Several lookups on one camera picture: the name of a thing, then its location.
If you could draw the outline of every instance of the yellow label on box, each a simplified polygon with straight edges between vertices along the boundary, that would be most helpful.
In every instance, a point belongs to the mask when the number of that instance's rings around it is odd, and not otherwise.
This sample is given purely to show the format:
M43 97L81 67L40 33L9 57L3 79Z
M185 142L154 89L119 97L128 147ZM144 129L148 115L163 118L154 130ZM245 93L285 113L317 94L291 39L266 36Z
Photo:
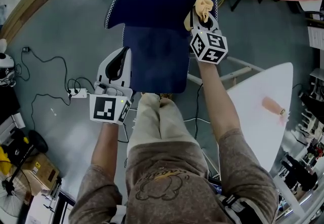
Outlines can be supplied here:
M39 169L39 168L41 167L41 164L40 164L39 162L36 162L36 163L35 163L35 167L36 167L37 169Z

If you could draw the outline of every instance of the wooden board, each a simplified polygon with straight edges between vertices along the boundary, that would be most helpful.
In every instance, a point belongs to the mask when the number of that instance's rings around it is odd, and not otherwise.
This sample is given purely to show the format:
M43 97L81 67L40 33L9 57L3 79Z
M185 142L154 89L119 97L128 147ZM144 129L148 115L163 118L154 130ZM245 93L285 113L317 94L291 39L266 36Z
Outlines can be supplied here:
M7 43L15 37L26 21L48 0L21 0L5 21L0 39L6 39Z

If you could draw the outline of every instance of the beige pants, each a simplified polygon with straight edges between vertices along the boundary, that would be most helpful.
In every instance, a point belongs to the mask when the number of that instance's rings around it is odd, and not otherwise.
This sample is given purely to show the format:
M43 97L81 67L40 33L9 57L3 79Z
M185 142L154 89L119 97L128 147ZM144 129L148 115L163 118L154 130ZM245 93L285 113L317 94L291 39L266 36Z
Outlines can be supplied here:
M172 100L160 100L156 94L145 93L138 103L127 155L136 145L165 141L184 141L199 145L188 132L182 115Z

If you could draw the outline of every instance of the white marker cube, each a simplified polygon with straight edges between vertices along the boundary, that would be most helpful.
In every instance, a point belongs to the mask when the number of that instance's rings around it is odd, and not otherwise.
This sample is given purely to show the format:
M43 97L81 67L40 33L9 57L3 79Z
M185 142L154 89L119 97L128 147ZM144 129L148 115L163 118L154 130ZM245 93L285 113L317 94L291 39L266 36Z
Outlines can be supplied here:
M90 120L122 125L132 103L127 96L90 95Z
M218 64L227 54L227 40L222 35L193 29L190 46L201 62Z

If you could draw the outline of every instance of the black and white helmet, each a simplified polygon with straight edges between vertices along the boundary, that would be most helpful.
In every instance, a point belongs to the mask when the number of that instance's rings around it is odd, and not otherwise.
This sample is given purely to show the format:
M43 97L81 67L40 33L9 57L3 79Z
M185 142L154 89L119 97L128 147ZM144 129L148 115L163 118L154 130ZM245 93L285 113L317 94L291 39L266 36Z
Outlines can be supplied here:
M15 86L15 62L3 53L0 53L0 86Z

